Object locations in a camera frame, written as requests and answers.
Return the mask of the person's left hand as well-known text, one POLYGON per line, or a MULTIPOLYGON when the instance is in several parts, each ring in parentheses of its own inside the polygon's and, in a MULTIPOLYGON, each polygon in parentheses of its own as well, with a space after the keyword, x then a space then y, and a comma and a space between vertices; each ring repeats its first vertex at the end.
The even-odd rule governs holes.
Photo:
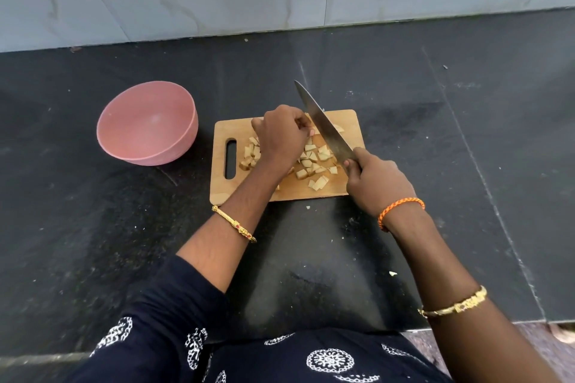
POLYGON ((251 125, 261 149, 257 165, 281 180, 299 159, 310 137, 292 137, 282 131, 281 105, 263 117, 253 118, 251 125))

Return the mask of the person's right hand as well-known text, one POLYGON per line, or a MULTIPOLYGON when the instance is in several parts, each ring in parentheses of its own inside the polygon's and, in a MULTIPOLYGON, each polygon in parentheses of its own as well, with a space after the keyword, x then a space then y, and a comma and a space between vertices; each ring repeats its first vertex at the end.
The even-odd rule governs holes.
POLYGON ((348 193, 367 214, 378 218, 390 205, 405 198, 416 198, 415 190, 393 161, 384 161, 365 148, 354 149, 361 165, 361 185, 348 193))

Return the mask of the steel kitchen knife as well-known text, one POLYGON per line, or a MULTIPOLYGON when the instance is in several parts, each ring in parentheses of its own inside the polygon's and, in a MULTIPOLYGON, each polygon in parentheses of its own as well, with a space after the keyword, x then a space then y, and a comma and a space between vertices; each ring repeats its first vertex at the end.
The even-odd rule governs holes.
POLYGON ((335 155, 335 158, 341 163, 351 160, 359 164, 358 157, 353 149, 337 131, 334 124, 329 120, 312 95, 297 80, 294 80, 294 84, 303 104, 305 105, 309 118, 323 136, 328 147, 335 155))

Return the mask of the person's right forearm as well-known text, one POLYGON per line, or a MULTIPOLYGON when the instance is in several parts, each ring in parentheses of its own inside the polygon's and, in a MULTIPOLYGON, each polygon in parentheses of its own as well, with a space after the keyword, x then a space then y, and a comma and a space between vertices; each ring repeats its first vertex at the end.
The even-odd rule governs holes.
MULTIPOLYGON (((425 310, 447 308, 480 289, 418 203, 393 204, 380 216, 408 262, 425 310)), ((561 383, 488 296, 478 307, 428 322, 456 383, 561 383)))

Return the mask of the person's left forearm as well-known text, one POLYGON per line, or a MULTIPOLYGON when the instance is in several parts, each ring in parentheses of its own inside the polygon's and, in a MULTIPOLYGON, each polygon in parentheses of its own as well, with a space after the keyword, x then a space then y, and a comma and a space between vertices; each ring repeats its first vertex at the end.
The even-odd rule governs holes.
POLYGON ((211 285, 225 293, 278 184, 289 171, 260 161, 222 206, 178 250, 211 285))

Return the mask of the pile of diced vegetable pieces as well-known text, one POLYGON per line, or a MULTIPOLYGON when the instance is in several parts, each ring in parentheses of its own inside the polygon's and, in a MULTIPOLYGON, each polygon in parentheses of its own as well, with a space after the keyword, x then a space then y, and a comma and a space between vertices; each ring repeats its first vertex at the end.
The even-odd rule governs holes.
MULTIPOLYGON (((248 125, 245 137, 236 140, 237 177, 245 177, 261 157, 258 138, 248 125)), ((345 196, 348 178, 323 137, 316 132, 306 142, 304 151, 288 174, 277 185, 273 200, 345 196)))

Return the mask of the wooden cutting board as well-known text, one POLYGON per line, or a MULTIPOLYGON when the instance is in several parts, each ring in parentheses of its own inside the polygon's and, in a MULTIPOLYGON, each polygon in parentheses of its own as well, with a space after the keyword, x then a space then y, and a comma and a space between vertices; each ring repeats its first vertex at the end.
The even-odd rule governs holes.
MULTIPOLYGON (((342 137, 350 147, 364 147, 363 134, 359 125, 356 111, 337 110, 327 111, 327 117, 332 123, 340 126, 344 131, 342 137)), ((212 171, 209 200, 212 205, 222 205, 236 188, 249 175, 248 170, 241 169, 240 162, 244 159, 245 147, 249 145, 249 138, 255 137, 251 126, 251 118, 221 120, 214 126, 212 171), (237 153, 232 161, 235 165, 236 174, 231 179, 226 179, 226 144, 230 140, 236 140, 237 153)), ((328 182, 324 188, 315 191, 309 186, 309 181, 316 181, 319 174, 298 179, 296 172, 302 169, 300 164, 294 165, 294 171, 285 176, 279 183, 271 197, 271 201, 303 200, 310 198, 334 197, 347 195, 347 176, 341 166, 338 173, 332 174, 329 170, 322 173, 328 182)))

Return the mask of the thin gold bangle red stones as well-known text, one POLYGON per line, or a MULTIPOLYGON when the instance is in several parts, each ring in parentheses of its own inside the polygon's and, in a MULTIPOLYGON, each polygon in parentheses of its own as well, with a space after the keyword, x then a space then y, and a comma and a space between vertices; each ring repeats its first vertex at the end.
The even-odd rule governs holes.
POLYGON ((220 215, 224 220, 226 220, 240 235, 244 236, 251 243, 256 243, 257 240, 253 234, 251 234, 248 229, 243 227, 240 222, 231 218, 224 211, 222 211, 217 205, 212 206, 212 211, 220 215))

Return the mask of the pink plastic bowl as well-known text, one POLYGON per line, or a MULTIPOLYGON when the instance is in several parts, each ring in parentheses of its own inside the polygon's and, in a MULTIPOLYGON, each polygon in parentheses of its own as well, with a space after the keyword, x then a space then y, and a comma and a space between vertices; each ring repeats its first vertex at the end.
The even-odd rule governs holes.
POLYGON ((106 105, 97 122, 100 147, 122 161, 159 166, 177 160, 194 143, 199 127, 191 94, 174 82, 132 86, 106 105))

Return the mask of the wide gold bangle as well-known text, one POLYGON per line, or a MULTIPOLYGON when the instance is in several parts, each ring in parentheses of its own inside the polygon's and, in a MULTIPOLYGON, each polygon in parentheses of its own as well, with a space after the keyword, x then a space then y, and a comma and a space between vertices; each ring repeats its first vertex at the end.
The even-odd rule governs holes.
POLYGON ((458 303, 454 303, 453 305, 447 307, 447 308, 443 308, 440 310, 435 310, 435 311, 428 311, 425 310, 424 308, 420 308, 418 309, 419 314, 426 318, 437 318, 437 317, 443 317, 443 316, 447 316, 450 314, 460 314, 460 313, 464 313, 470 309, 473 309, 475 307, 478 307, 480 304, 482 304, 486 298, 488 296, 488 292, 485 288, 485 286, 481 286, 480 289, 474 293, 472 296, 464 299, 463 301, 460 301, 458 303))

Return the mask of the navy white-printed garment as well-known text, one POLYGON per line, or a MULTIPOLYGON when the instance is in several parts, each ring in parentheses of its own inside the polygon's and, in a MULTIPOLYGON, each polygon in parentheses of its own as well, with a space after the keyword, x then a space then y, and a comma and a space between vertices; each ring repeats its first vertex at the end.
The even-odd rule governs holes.
POLYGON ((225 295, 179 256, 64 383, 453 383, 401 334, 297 331, 208 345, 225 295))

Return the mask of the person's foot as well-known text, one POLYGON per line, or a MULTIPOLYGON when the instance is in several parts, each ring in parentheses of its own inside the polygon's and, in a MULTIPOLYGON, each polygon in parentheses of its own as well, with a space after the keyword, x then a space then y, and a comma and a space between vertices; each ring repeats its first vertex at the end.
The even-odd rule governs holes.
POLYGON ((575 348, 575 322, 571 323, 550 323, 549 331, 558 341, 570 344, 575 348))

